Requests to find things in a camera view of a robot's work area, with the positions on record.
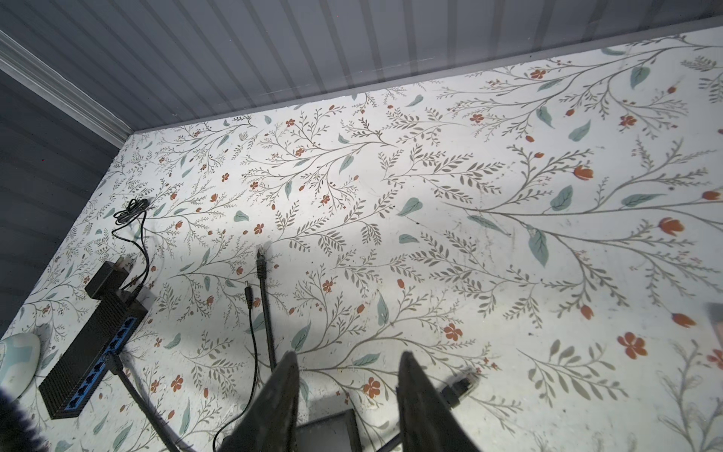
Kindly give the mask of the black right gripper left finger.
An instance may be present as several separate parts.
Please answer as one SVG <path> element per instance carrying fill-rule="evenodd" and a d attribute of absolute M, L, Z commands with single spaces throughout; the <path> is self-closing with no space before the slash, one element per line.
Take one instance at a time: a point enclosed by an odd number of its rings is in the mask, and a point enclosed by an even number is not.
<path fill-rule="evenodd" d="M 220 451 L 295 451 L 298 410 L 299 365 L 288 351 Z"/>

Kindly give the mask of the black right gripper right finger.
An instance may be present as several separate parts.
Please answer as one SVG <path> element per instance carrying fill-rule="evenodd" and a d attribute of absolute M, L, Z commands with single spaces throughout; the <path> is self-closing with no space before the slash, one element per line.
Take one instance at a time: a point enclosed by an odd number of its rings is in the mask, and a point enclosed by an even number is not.
<path fill-rule="evenodd" d="M 404 451 L 479 451 L 410 351 L 400 359 L 397 405 Z"/>

